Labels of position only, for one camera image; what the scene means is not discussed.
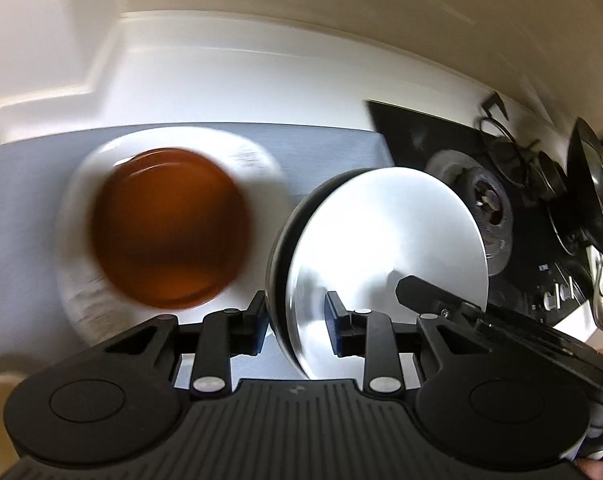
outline brown bowl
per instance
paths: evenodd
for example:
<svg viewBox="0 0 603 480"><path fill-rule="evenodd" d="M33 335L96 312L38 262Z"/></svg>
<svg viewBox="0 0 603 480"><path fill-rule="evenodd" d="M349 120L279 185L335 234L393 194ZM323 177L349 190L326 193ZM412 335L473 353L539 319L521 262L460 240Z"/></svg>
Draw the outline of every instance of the brown bowl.
<svg viewBox="0 0 603 480"><path fill-rule="evenodd" d="M188 308L239 274L251 238L248 205L202 155L140 153L106 180L92 210L94 255L112 284L140 303Z"/></svg>

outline silver screw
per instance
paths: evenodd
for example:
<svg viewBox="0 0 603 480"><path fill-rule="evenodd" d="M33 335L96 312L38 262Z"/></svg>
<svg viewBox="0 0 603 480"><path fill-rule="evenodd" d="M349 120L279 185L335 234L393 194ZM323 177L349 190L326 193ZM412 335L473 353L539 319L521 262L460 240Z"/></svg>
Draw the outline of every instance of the silver screw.
<svg viewBox="0 0 603 480"><path fill-rule="evenodd" d="M226 381L224 381L221 377L215 376L204 376L199 379L195 379L192 383L192 387L198 392L203 392L205 394L211 394L214 392L219 392L223 390L226 386Z"/></svg>
<svg viewBox="0 0 603 480"><path fill-rule="evenodd" d="M378 392L380 394L391 394L392 392L396 392L399 388L401 388L401 382L394 377L375 377L370 383L369 386L371 390L374 392Z"/></svg>

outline white plate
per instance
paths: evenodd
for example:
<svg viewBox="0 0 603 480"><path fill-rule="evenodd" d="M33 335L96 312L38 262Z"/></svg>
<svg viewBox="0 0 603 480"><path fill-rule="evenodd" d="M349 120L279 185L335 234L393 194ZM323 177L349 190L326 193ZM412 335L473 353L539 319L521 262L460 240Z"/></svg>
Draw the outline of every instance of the white plate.
<svg viewBox="0 0 603 480"><path fill-rule="evenodd" d="M110 172L138 153L183 148L200 153L232 177L250 206L252 245L243 271L217 297L200 306L168 310L137 303L105 278L89 242L88 222L96 194ZM277 161L261 146L234 134L176 126L154 128L112 140L92 152L76 170L61 202L57 225L57 286L70 322L95 344L157 314L175 314L180 323L201 322L223 308L246 309L264 288L265 267L292 203Z"/></svg>
<svg viewBox="0 0 603 480"><path fill-rule="evenodd" d="M454 191L408 168L369 171L333 191L299 238L286 286L290 342L306 375L363 379L363 358L333 354L324 317L328 290L348 310L371 308L414 323L417 314L395 295L410 275L485 309L484 245Z"/></svg>

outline silver pot lid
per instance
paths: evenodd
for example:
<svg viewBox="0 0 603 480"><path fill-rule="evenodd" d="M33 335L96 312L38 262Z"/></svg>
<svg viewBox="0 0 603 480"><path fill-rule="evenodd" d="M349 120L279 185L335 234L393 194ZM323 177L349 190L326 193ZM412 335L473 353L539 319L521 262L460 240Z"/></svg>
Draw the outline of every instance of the silver pot lid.
<svg viewBox="0 0 603 480"><path fill-rule="evenodd" d="M333 191L299 237L286 284L290 344L305 374L363 378L363 358L333 354L324 317L328 290L348 310L371 308L414 323L417 313L395 295L399 280L411 275L485 308L484 246L455 192L408 168L369 171Z"/></svg>

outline ribbed black surface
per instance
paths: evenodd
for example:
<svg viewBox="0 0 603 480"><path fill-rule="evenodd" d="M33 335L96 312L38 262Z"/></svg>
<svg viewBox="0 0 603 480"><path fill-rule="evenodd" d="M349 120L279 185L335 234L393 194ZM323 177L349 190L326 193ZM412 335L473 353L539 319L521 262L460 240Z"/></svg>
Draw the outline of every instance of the ribbed black surface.
<svg viewBox="0 0 603 480"><path fill-rule="evenodd" d="M582 479L570 464L528 473L485 471L431 446L398 402L369 399L352 381L243 381L196 403L178 430L129 462L91 470L22 459L6 480L531 480Z"/></svg>

